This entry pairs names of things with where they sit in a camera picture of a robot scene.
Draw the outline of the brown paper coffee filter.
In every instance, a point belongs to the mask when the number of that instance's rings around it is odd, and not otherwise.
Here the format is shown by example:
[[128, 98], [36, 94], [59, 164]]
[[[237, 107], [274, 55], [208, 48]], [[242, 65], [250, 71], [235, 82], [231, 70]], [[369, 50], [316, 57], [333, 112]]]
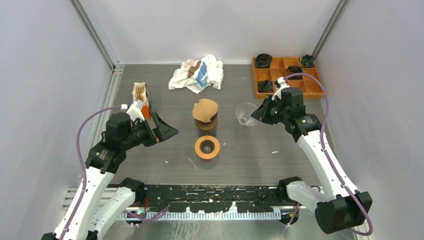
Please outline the brown paper coffee filter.
[[201, 121], [203, 123], [209, 123], [212, 121], [212, 118], [218, 113], [218, 109], [219, 106], [215, 101], [207, 98], [202, 98], [194, 104], [192, 116], [198, 121]]

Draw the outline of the small glass carafe wood collar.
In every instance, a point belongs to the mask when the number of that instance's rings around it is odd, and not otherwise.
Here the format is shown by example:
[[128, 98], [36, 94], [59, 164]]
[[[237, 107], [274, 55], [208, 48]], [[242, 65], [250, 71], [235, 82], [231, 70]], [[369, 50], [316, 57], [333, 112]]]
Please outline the small glass carafe wood collar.
[[216, 145], [211, 140], [203, 140], [197, 147], [197, 156], [203, 162], [211, 162], [216, 157]]

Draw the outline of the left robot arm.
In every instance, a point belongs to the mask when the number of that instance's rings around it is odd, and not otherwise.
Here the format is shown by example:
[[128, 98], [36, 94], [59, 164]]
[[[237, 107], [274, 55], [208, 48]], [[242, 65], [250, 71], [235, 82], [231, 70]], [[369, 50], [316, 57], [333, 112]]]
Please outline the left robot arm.
[[143, 145], [150, 147], [177, 135], [179, 131], [166, 124], [156, 112], [150, 128], [142, 118], [118, 112], [109, 117], [100, 142], [93, 146], [82, 166], [82, 180], [78, 193], [53, 232], [43, 240], [101, 240], [118, 217], [131, 205], [141, 206], [146, 200], [143, 182], [125, 178], [113, 197], [97, 209], [104, 191], [127, 158], [127, 151]]

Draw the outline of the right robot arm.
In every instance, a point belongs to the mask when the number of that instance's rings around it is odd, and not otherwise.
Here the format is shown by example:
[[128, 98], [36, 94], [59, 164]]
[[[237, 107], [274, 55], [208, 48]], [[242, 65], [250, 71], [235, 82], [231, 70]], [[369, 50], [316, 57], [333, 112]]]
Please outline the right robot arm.
[[373, 203], [371, 195], [359, 191], [346, 175], [329, 147], [324, 125], [315, 114], [306, 112], [299, 88], [286, 87], [267, 95], [251, 117], [268, 125], [282, 123], [308, 157], [321, 183], [322, 189], [317, 191], [297, 176], [281, 179], [276, 192], [281, 204], [295, 202], [306, 207], [326, 234], [353, 231], [365, 222], [365, 235], [372, 233], [368, 215]]

